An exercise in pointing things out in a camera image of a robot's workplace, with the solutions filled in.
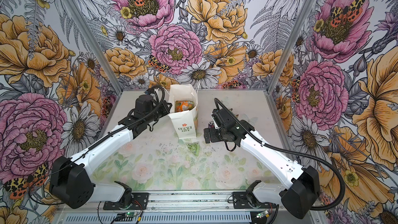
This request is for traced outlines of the orange snack bag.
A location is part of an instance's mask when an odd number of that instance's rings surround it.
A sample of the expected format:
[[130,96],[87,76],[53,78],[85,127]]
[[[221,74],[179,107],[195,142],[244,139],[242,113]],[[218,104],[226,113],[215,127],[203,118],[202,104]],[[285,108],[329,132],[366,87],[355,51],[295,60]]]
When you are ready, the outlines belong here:
[[195,108],[195,103],[193,101],[183,100],[175,101],[175,113],[180,113],[184,111],[190,111]]

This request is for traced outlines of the white paper bag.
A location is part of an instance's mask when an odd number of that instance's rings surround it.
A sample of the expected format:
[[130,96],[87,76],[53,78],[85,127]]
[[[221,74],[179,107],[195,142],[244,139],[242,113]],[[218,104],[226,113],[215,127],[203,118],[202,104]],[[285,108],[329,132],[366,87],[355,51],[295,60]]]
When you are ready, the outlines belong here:
[[[175,113],[175,101],[193,101],[195,108],[190,111]],[[198,91],[189,85],[171,85],[169,103],[172,110],[169,117],[179,139],[191,139],[197,136],[198,125]]]

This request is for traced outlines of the small green candy wrapper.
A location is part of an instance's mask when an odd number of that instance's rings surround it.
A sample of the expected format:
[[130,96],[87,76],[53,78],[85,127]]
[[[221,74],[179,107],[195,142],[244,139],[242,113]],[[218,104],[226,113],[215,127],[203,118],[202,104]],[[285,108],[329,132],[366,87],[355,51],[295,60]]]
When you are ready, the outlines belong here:
[[187,144],[188,150],[196,157],[200,154],[200,144],[198,142]]

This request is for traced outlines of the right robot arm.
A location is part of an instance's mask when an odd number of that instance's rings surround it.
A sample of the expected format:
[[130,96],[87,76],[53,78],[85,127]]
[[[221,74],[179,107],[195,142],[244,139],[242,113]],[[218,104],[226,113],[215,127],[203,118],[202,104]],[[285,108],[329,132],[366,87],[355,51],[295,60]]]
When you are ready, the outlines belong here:
[[280,204],[294,217],[303,219],[320,196],[319,174],[291,160],[279,151],[266,147],[268,142],[248,122],[232,121],[227,127],[214,125],[204,129],[207,144],[233,142],[256,157],[281,183],[272,188],[264,182],[252,183],[247,190],[253,203]]

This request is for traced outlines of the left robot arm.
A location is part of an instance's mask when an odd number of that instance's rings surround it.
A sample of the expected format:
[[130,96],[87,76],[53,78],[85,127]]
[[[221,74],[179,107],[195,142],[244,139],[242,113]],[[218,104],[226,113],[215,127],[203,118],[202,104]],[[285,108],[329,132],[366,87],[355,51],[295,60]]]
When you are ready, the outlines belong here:
[[61,156],[54,162],[50,173],[50,194],[73,209],[89,202],[111,203],[121,209],[130,207],[133,196],[128,185],[120,181],[96,183],[92,175],[119,148],[145,130],[152,130],[153,125],[167,116],[172,107],[172,103],[164,99],[158,100],[150,94],[140,95],[135,101],[135,108],[112,131],[88,148],[69,158]]

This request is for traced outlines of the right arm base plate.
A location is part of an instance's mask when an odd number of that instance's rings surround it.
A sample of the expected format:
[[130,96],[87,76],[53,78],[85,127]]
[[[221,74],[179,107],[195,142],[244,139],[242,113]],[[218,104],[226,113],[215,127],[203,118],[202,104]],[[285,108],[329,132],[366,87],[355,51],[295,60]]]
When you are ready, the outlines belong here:
[[253,196],[248,196],[245,191],[234,191],[228,198],[228,203],[233,204],[234,209],[272,209],[276,207],[274,203],[260,203]]

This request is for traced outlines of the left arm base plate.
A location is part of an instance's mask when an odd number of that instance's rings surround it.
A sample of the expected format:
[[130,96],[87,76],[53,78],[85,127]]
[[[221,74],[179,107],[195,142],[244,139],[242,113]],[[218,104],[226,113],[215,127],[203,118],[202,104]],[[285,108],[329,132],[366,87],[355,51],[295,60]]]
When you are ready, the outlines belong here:
[[105,202],[103,210],[116,211],[116,210],[146,210],[149,202],[149,193],[135,192],[127,195],[118,202]]

